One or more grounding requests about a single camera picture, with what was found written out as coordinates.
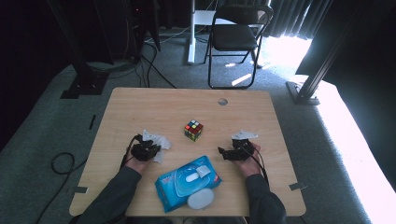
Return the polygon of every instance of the gray carpet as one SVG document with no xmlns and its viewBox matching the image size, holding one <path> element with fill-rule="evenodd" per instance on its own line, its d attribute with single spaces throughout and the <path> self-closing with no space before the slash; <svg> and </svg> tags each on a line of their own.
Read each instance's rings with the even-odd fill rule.
<svg viewBox="0 0 396 224">
<path fill-rule="evenodd" d="M 257 79 L 248 90 L 271 94 L 297 178 L 308 186 L 303 189 L 307 208 L 304 220 L 308 224 L 370 223 L 334 153 L 316 107 L 295 105 L 291 100 L 285 82 L 293 77 L 302 55 L 292 63 L 282 63 L 290 52 L 279 55 L 274 50 L 277 44 L 274 38 L 265 39 L 262 50 L 265 69 L 258 70 Z M 205 43 L 197 41 L 194 65 L 187 64 L 188 46 L 186 38 L 163 42 L 154 65 L 178 88 L 209 89 L 207 64 L 201 64 Z M 143 55 L 152 60 L 154 51 L 146 45 Z M 219 59 L 220 65 L 215 67 L 224 69 L 223 60 Z M 230 68 L 233 69 L 230 77 L 244 75 L 251 68 L 248 62 L 237 64 Z M 36 222 L 66 178 L 51 170 L 51 160 L 61 152 L 69 152 L 74 155 L 76 166 L 83 162 L 90 153 L 111 91 L 115 87 L 147 86 L 141 77 L 148 70 L 149 64 L 142 60 L 131 71 L 110 74 L 102 95 L 82 95 L 76 100 L 60 99 L 76 75 L 72 66 L 52 80 L 0 154 L 0 223 Z M 172 88 L 153 68 L 149 85 L 151 88 Z M 93 115 L 96 119 L 90 129 Z M 60 171 L 67 171 L 70 161 L 65 156 L 55 164 Z M 39 223 L 68 223 L 71 219 L 68 207 L 72 201 L 68 190 L 78 184 L 81 173 L 82 168 L 70 175 Z M 288 217 L 288 222 L 304 223 L 300 217 Z"/>
</svg>

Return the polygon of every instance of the blue package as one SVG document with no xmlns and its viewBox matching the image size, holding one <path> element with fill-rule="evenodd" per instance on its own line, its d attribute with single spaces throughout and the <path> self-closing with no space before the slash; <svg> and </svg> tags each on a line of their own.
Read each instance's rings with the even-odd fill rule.
<svg viewBox="0 0 396 224">
<path fill-rule="evenodd" d="M 207 156 L 202 156 L 182 167 L 161 175 L 155 182 L 165 213 L 187 203 L 190 195 L 198 190 L 217 187 L 221 178 Z"/>
</svg>

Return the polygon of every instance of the white lid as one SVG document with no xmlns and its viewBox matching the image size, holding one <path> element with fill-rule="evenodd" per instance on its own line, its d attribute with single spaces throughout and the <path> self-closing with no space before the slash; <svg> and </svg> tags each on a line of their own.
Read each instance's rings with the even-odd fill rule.
<svg viewBox="0 0 396 224">
<path fill-rule="evenodd" d="M 215 200 L 215 193 L 212 189 L 201 189 L 192 195 L 187 200 L 187 204 L 192 209 L 207 208 Z"/>
</svg>

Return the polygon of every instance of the person's right hand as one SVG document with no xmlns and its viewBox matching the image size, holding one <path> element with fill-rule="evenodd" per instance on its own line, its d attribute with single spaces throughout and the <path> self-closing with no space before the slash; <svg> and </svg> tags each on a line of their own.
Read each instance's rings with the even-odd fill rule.
<svg viewBox="0 0 396 224">
<path fill-rule="evenodd" d="M 259 160 L 258 151 L 260 151 L 261 147 L 254 143 L 251 143 L 251 145 L 253 145 L 253 147 L 257 149 L 254 150 L 253 157 L 258 161 Z M 251 157 L 247 158 L 245 161 L 233 161 L 233 164 L 239 167 L 244 177 L 262 173 L 259 164 L 257 164 L 257 162 L 255 162 Z"/>
</svg>

